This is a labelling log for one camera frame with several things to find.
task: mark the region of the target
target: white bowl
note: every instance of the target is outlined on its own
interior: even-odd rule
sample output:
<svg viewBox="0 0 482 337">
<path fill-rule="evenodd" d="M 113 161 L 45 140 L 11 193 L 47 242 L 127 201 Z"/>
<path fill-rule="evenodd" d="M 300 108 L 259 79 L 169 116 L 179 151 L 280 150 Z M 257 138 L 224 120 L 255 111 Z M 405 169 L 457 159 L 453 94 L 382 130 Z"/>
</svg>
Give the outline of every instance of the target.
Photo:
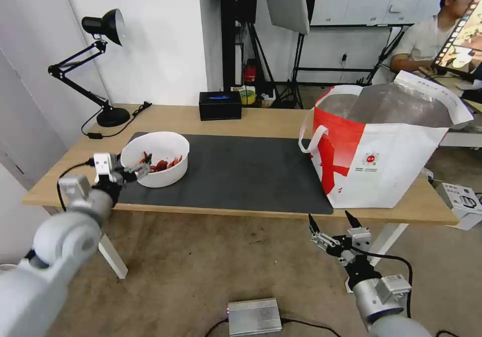
<svg viewBox="0 0 482 337">
<path fill-rule="evenodd" d="M 184 176 L 187 170 L 189 141 L 180 134 L 160 131 L 145 134 L 129 142 L 120 154 L 120 163 L 124 167 L 134 166 L 144 158 L 144 152 L 152 154 L 152 165 L 161 160 L 171 163 L 182 155 L 182 160 L 172 168 L 150 173 L 138 180 L 140 185 L 157 188 L 174 184 Z"/>
</svg>

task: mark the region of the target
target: wooden table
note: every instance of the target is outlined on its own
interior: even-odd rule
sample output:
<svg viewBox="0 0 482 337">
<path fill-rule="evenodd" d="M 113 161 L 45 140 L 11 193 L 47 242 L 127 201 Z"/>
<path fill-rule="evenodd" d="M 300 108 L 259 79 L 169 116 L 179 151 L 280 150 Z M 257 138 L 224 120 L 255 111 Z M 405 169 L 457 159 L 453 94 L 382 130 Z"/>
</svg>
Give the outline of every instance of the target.
<svg viewBox="0 0 482 337">
<path fill-rule="evenodd" d="M 137 109 L 138 105 L 121 104 L 130 112 Z M 102 140 L 91 140 L 87 137 L 77 142 L 52 169 L 27 193 L 25 204 L 59 207 L 56 182 L 58 176 L 72 165 L 87 160 L 94 153 L 111 152 L 120 153 L 136 132 L 174 131 L 180 134 L 195 135 L 224 135 L 224 136 L 251 136 L 292 138 L 299 136 L 300 126 L 306 115 L 306 110 L 288 109 L 243 109 L 241 120 L 226 121 L 201 121 L 199 110 L 195 106 L 151 106 L 132 122 L 121 134 Z M 91 131 L 102 131 L 108 135 L 113 134 L 121 127 L 101 129 L 94 126 Z M 95 172 L 89 167 L 75 170 L 76 174 L 85 174 L 91 182 Z M 306 219 L 305 214 L 280 213 L 276 211 L 258 210 L 226 210 L 204 209 L 192 207 L 172 207 L 159 205 L 137 205 L 118 203 L 116 210 L 159 211 L 191 214 L 239 215 L 260 216 L 273 218 Z M 409 223 L 427 224 L 457 224 L 457 219 L 447 208 L 436 191 L 420 176 L 407 191 L 399 204 L 393 209 L 353 209 L 351 212 L 363 221 L 380 221 L 388 223 L 374 242 L 374 253 L 385 253 Z M 344 210 L 335 209 L 332 215 L 315 215 L 318 218 L 345 219 Z M 127 268 L 122 263 L 117 252 L 107 237 L 101 241 L 99 249 L 117 272 L 123 278 Z"/>
</svg>

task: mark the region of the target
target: desk lamp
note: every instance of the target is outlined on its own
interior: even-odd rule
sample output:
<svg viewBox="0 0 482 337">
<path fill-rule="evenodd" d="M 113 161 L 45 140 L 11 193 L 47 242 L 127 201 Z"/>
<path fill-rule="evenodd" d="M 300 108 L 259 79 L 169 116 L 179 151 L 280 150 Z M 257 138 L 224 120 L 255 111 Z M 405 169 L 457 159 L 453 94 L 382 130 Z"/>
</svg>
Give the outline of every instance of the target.
<svg viewBox="0 0 482 337">
<path fill-rule="evenodd" d="M 96 17 L 84 17 L 82 19 L 82 28 L 92 35 L 96 40 L 89 47 L 84 48 L 82 51 L 74 54 L 73 56 L 54 64 L 49 67 L 49 73 L 51 76 L 61 80 L 66 85 L 72 87 L 77 92 L 80 92 L 89 100 L 95 102 L 102 108 L 102 112 L 97 115 L 97 123 L 103 127 L 115 127 L 127 122 L 131 115 L 124 108 L 112 107 L 109 104 L 109 100 L 100 97 L 85 88 L 79 86 L 71 79 L 67 78 L 66 74 L 75 68 L 89 62 L 97 56 L 100 56 L 105 52 L 107 41 L 102 39 L 102 35 L 105 35 L 114 43 L 122 46 L 122 41 L 125 39 L 124 33 L 124 19 L 122 13 L 118 9 L 108 11 L 102 18 Z M 71 62 L 74 58 L 89 52 L 91 49 L 96 48 L 97 53 L 90 55 L 89 57 L 77 61 Z"/>
</svg>

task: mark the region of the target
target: power cord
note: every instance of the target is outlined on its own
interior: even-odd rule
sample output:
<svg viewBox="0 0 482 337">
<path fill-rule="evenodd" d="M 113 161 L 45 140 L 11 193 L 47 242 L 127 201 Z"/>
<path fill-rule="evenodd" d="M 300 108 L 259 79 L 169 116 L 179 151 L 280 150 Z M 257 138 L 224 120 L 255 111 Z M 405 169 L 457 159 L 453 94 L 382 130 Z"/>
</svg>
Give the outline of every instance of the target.
<svg viewBox="0 0 482 337">
<path fill-rule="evenodd" d="M 310 326 L 310 327 L 325 329 L 325 330 L 328 330 L 328 331 L 330 331 L 331 333 L 333 333 L 336 337 L 341 337 L 341 336 L 338 334 L 338 332 L 336 332 L 333 328 L 328 327 L 328 326 L 323 326 L 323 325 L 320 325 L 320 324 L 308 323 L 308 322 L 304 322 L 304 321 L 300 321 L 300 320 L 296 320 L 296 319 L 281 318 L 281 325 L 285 325 L 285 324 L 288 324 L 288 323 L 299 323 L 299 324 L 304 324 L 304 325 L 307 325 L 307 326 Z"/>
<path fill-rule="evenodd" d="M 352 249 L 358 253 L 365 254 L 366 256 L 370 257 L 377 257 L 377 258 L 385 258 L 385 259 L 393 259 L 403 262 L 408 267 L 408 283 L 412 285 L 413 282 L 413 269 L 410 262 L 402 257 L 391 256 L 391 255 L 382 255 L 376 253 L 365 252 L 364 250 L 358 249 L 357 247 L 352 247 Z M 407 317 L 412 318 L 412 291 L 408 292 L 407 295 Z"/>
<path fill-rule="evenodd" d="M 216 323 L 213 327 L 209 329 L 209 331 L 206 333 L 206 335 L 204 335 L 204 337 L 208 337 L 211 334 L 211 332 L 213 332 L 216 329 L 216 327 L 218 327 L 220 324 L 226 323 L 227 321 L 228 321 L 227 318 L 220 320 L 218 323 Z"/>
<path fill-rule="evenodd" d="M 313 323 L 304 322 L 304 321 L 291 319 L 291 318 L 281 317 L 280 319 L 281 319 L 281 325 L 285 325 L 285 324 L 288 324 L 288 323 L 299 323 L 299 324 L 304 324 L 304 325 L 307 325 L 307 326 L 310 326 L 310 327 L 325 329 L 325 330 L 328 330 L 331 333 L 333 333 L 336 337 L 341 337 L 334 329 L 332 329 L 330 327 L 327 327 L 327 326 L 323 326 L 323 325 L 319 325 L 319 324 L 313 324 Z M 206 335 L 204 337 L 208 337 L 216 329 L 216 327 L 218 327 L 220 324 L 223 324 L 223 323 L 226 323 L 226 322 L 228 322 L 227 318 L 220 320 L 218 323 L 216 323 L 213 327 L 211 327 L 209 329 L 209 331 L 206 333 Z"/>
<path fill-rule="evenodd" d="M 74 165 L 72 167 L 69 167 L 67 170 L 65 170 L 62 174 L 60 174 L 59 176 L 59 180 L 65 176 L 65 174 L 67 174 L 69 171 L 72 171 L 73 169 L 76 169 L 78 167 L 81 167 L 81 166 L 94 166 L 94 158 L 90 158 L 88 159 L 87 161 L 83 162 L 83 163 L 80 163 L 80 164 L 77 164 L 77 165 Z M 65 207 L 65 204 L 64 204 L 64 200 L 62 199 L 62 193 L 60 192 L 60 184 L 59 184 L 59 180 L 57 180 L 57 195 L 59 196 L 59 200 L 60 200 L 60 205 L 62 206 L 62 210 L 66 211 L 67 208 Z"/>
<path fill-rule="evenodd" d="M 452 332 L 449 332 L 449 331 L 446 331 L 444 329 L 441 329 L 439 332 L 437 332 L 437 334 L 435 335 L 435 337 L 440 337 L 442 334 L 449 334 L 451 335 L 452 337 L 458 337 L 456 334 L 452 333 Z"/>
<path fill-rule="evenodd" d="M 112 135 L 103 135 L 101 133 L 85 133 L 84 131 L 84 127 L 85 125 L 90 121 L 92 120 L 99 112 L 102 111 L 102 108 L 97 111 L 96 113 L 94 113 L 86 122 L 84 122 L 84 124 L 82 125 L 82 127 L 80 128 L 80 130 L 82 131 L 82 133 L 86 136 L 89 137 L 89 139 L 96 139 L 96 140 L 100 140 L 100 139 L 104 139 L 104 138 L 108 138 L 108 137 L 113 137 L 113 136 L 117 136 L 118 134 L 120 134 L 122 131 L 124 131 L 126 129 L 127 126 L 129 126 L 129 124 L 134 121 L 134 119 L 142 112 L 144 111 L 145 109 L 149 108 L 152 106 L 152 103 L 150 102 L 147 102 L 147 101 L 144 101 L 144 103 L 142 105 L 139 106 L 139 108 L 137 110 L 135 110 L 133 113 L 132 113 L 132 117 L 131 119 L 127 122 L 127 124 L 124 125 L 124 127 L 122 129 L 120 129 L 119 131 L 117 131 L 115 134 L 112 134 Z"/>
</svg>

